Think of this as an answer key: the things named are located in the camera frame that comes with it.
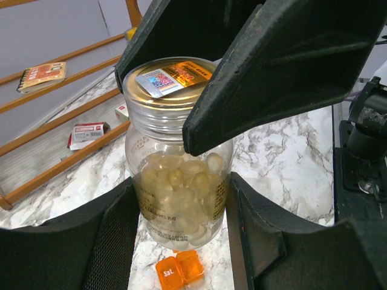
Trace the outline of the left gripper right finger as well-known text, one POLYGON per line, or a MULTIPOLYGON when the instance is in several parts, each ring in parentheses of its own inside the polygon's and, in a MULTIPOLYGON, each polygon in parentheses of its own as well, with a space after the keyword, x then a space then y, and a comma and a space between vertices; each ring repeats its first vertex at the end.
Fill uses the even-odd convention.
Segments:
POLYGON ((227 226, 236 289, 385 289, 386 224, 303 219, 230 175, 227 226))

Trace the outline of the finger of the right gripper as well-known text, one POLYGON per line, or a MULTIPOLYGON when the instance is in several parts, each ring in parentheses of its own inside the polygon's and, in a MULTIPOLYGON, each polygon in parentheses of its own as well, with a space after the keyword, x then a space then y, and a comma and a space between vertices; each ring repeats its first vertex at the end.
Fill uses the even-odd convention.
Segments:
POLYGON ((267 1, 185 121, 185 151, 201 155, 251 128, 341 102, 385 24, 385 1, 267 1))
POLYGON ((152 1, 116 68, 119 90, 135 67, 165 57, 218 60, 262 1, 152 1))

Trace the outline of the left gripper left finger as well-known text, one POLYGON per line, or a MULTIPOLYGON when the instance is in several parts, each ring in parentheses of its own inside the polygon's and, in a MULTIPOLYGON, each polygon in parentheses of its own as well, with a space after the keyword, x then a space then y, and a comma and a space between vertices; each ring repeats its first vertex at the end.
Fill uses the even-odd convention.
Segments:
POLYGON ((139 213, 128 178, 39 226, 1 229, 1 289, 127 289, 139 213))

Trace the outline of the orange pill organizer box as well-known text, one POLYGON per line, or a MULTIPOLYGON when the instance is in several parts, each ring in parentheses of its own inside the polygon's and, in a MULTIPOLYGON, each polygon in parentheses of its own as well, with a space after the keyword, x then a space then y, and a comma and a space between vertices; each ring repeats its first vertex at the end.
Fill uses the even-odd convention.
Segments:
POLYGON ((204 277, 204 267, 195 250, 174 253, 175 256, 167 257, 155 265, 162 289, 181 289, 204 277))

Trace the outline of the clear pill bottle gold lid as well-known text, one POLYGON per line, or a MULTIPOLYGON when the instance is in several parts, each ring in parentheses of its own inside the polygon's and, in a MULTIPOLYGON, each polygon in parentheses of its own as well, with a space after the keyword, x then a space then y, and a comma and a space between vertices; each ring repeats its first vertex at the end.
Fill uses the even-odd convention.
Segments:
POLYGON ((233 143, 192 156, 182 129, 215 64, 168 57, 142 64, 123 79, 130 125, 125 155, 141 215, 160 245, 186 251, 210 242, 223 222, 233 143))

